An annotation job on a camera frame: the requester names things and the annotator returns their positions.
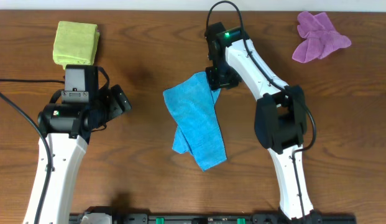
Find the blue microfiber cloth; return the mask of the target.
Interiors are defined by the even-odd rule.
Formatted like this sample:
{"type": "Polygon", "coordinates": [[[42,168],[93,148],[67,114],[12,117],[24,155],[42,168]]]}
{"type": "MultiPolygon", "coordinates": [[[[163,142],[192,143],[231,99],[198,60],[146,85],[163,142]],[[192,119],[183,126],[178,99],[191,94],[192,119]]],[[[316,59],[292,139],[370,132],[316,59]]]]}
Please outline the blue microfiber cloth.
{"type": "Polygon", "coordinates": [[[190,153],[203,171],[227,160],[215,112],[220,92],[209,87],[205,72],[163,92],[168,112],[177,124],[172,149],[190,153]]]}

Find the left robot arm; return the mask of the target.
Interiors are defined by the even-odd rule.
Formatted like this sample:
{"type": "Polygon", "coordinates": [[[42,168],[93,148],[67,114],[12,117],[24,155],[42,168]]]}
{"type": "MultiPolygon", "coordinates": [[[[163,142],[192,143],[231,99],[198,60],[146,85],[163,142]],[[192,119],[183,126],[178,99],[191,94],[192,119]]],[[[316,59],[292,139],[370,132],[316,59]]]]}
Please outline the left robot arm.
{"type": "Polygon", "coordinates": [[[24,223],[68,223],[91,133],[130,109],[119,85],[52,95],[39,113],[39,161],[24,223]]]}

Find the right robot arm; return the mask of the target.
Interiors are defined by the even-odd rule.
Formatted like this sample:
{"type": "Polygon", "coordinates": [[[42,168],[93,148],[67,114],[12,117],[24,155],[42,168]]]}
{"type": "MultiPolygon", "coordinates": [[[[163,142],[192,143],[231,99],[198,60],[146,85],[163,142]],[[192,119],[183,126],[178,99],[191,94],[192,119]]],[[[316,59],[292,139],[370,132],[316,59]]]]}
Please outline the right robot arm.
{"type": "Polygon", "coordinates": [[[256,100],[255,135],[275,166],[281,212],[288,220],[306,221],[314,208],[303,171],[303,136],[307,122],[315,122],[302,88],[271,71],[243,28],[226,30],[215,24],[204,36],[213,63],[206,68],[210,88],[234,88],[240,82],[248,86],[256,100]]]}

